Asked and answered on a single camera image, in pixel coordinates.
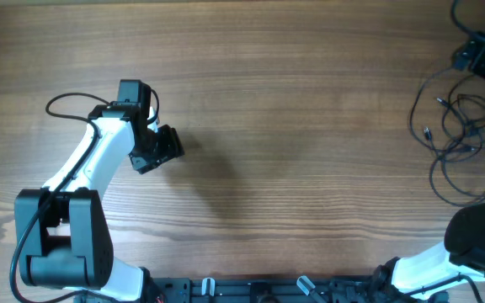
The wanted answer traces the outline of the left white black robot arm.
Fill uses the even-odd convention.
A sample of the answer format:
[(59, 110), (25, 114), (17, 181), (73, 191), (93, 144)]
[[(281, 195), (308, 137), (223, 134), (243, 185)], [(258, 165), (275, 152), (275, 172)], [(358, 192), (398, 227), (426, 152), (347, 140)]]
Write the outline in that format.
[(87, 130), (61, 170), (39, 189), (23, 189), (14, 201), (17, 245), (9, 270), (18, 283), (65, 290), (58, 301), (164, 302), (145, 268), (114, 255), (102, 198), (128, 158), (140, 174), (184, 154), (177, 131), (158, 125), (159, 97), (140, 80), (120, 81), (116, 100), (105, 99), (84, 117)]

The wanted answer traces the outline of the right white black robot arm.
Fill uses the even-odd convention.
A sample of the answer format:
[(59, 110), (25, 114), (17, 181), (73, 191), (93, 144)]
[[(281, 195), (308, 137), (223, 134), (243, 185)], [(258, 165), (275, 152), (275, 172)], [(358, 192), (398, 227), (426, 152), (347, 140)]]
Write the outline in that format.
[[(473, 32), (453, 60), (454, 68), (468, 68), (485, 79), (485, 34)], [(485, 197), (461, 205), (445, 231), (443, 242), (408, 258), (394, 258), (376, 272), (386, 279), (378, 283), (375, 302), (428, 301), (447, 289), (468, 283), (475, 289), (485, 282)]]

